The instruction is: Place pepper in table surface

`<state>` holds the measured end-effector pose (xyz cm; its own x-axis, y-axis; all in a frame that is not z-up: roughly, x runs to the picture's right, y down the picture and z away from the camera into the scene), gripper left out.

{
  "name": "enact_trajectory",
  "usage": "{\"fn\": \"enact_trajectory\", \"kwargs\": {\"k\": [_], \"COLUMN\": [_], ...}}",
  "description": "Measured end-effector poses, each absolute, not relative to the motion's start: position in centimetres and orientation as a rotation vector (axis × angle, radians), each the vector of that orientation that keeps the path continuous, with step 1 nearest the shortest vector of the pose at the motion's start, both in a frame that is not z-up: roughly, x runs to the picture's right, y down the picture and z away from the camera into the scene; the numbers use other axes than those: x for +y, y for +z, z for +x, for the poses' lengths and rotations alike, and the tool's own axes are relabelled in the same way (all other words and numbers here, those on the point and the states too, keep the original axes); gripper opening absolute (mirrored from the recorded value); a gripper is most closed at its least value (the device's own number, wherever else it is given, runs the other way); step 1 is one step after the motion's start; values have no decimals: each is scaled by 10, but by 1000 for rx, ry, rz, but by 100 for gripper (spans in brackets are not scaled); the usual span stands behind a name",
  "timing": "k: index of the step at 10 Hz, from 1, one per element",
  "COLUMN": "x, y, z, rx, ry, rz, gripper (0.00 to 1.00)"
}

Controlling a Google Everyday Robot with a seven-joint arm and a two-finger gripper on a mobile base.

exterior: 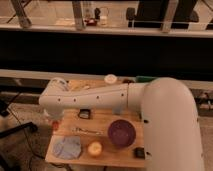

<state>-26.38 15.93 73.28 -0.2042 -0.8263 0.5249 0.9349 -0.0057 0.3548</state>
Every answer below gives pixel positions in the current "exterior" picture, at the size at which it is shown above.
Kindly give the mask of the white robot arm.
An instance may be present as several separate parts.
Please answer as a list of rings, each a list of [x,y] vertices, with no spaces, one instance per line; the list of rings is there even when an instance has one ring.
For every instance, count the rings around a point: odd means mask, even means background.
[[[198,111],[189,88],[173,78],[69,91],[53,78],[39,97],[50,118],[65,109],[129,109],[142,116],[147,171],[205,171]]]

